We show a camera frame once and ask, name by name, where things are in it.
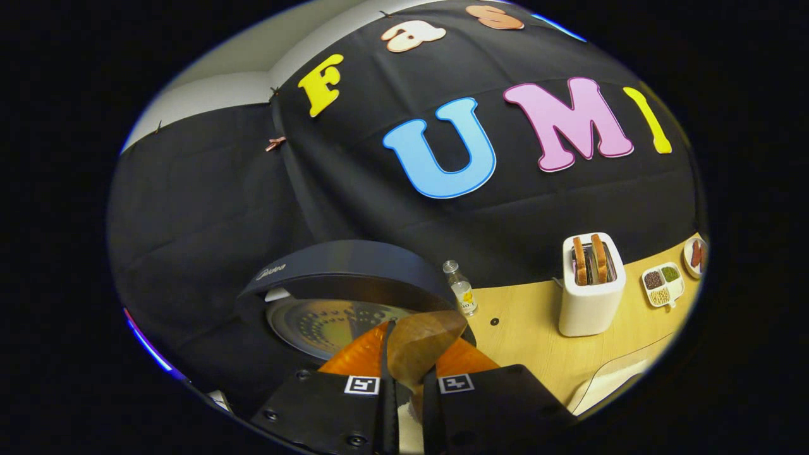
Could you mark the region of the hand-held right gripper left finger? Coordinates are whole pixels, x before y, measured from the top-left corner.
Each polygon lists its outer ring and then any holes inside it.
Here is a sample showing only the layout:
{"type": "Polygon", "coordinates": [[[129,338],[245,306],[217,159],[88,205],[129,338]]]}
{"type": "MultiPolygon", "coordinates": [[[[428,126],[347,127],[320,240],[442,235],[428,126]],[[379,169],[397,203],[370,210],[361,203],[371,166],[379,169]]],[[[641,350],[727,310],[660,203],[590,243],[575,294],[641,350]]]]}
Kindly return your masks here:
{"type": "Polygon", "coordinates": [[[303,454],[397,454],[396,381],[387,369],[387,338],[381,333],[379,369],[373,375],[298,370],[252,415],[249,424],[266,437],[303,454]]]}

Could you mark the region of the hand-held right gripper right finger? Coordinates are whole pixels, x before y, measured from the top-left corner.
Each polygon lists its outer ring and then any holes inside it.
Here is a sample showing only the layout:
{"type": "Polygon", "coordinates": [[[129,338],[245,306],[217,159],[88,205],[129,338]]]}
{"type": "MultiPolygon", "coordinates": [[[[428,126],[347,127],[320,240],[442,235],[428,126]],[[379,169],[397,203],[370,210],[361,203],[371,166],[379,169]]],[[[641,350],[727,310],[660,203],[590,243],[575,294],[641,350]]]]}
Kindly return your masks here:
{"type": "Polygon", "coordinates": [[[577,423],[524,365],[497,365],[457,339],[422,386],[427,454],[537,454],[577,423]]]}

